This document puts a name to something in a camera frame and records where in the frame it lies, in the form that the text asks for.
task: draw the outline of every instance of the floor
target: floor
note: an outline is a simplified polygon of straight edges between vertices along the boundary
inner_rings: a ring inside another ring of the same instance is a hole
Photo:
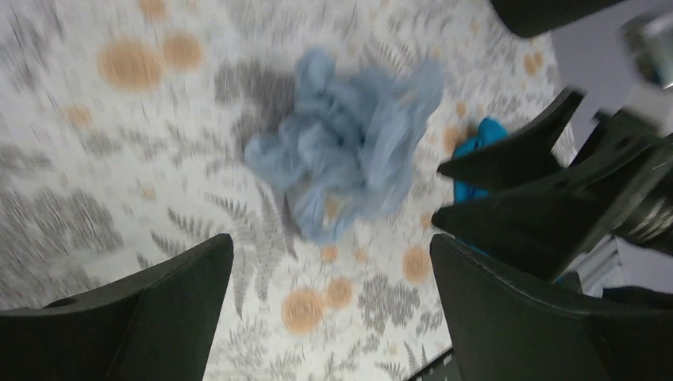
[[[487,0],[3,0],[0,309],[39,307],[215,233],[237,247],[206,380],[399,380],[451,345],[427,247],[436,176],[486,115],[516,129],[559,89],[549,37]],[[426,56],[444,99],[398,214],[319,247],[241,149],[291,110],[312,45],[338,70]],[[564,134],[560,156],[572,154]]]

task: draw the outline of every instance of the crumpled plastic bag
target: crumpled plastic bag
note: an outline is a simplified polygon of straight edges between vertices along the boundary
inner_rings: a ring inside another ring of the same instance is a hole
[[[245,163],[277,191],[307,240],[337,242],[356,220],[394,213],[413,179],[413,152],[440,105],[435,60],[408,77],[378,67],[347,77],[320,49],[296,64],[294,112],[278,134],[253,137]]]

